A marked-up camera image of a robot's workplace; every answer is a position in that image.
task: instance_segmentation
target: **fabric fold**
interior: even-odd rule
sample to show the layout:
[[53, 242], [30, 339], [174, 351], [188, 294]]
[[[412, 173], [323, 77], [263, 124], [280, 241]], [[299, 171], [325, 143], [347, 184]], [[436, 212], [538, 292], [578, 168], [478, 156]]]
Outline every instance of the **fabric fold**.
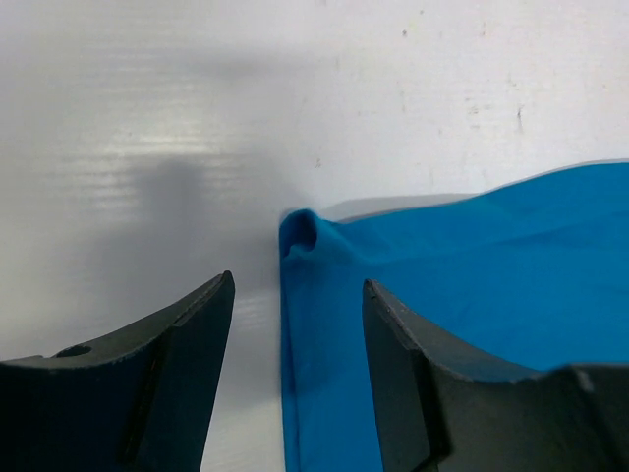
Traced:
[[534, 369], [626, 361], [629, 164], [463, 202], [279, 231], [288, 472], [381, 472], [361, 319], [377, 279], [462, 339]]

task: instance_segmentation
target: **white backdrop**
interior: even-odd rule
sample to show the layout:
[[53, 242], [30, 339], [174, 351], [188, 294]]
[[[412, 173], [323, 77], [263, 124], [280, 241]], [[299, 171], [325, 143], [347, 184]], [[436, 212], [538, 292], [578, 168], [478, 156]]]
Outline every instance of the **white backdrop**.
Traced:
[[0, 358], [231, 268], [204, 471], [283, 469], [288, 209], [347, 217], [629, 150], [624, 0], [4, 0], [0, 59]]

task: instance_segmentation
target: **black object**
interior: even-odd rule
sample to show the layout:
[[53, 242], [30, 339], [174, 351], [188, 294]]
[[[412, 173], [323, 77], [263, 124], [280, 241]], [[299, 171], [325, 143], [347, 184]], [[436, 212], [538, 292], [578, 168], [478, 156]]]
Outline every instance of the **black object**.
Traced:
[[629, 470], [629, 368], [541, 373], [475, 348], [376, 282], [363, 321], [384, 472]]
[[233, 303], [225, 272], [54, 357], [0, 363], [0, 470], [199, 471]]

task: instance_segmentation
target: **blue textile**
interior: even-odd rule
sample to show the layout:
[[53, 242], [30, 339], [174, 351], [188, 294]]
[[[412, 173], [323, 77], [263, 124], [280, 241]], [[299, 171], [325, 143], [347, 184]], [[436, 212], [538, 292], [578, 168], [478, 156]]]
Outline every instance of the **blue textile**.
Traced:
[[535, 369], [629, 359], [629, 164], [547, 174], [464, 202], [280, 228], [288, 472], [381, 472], [362, 286]]

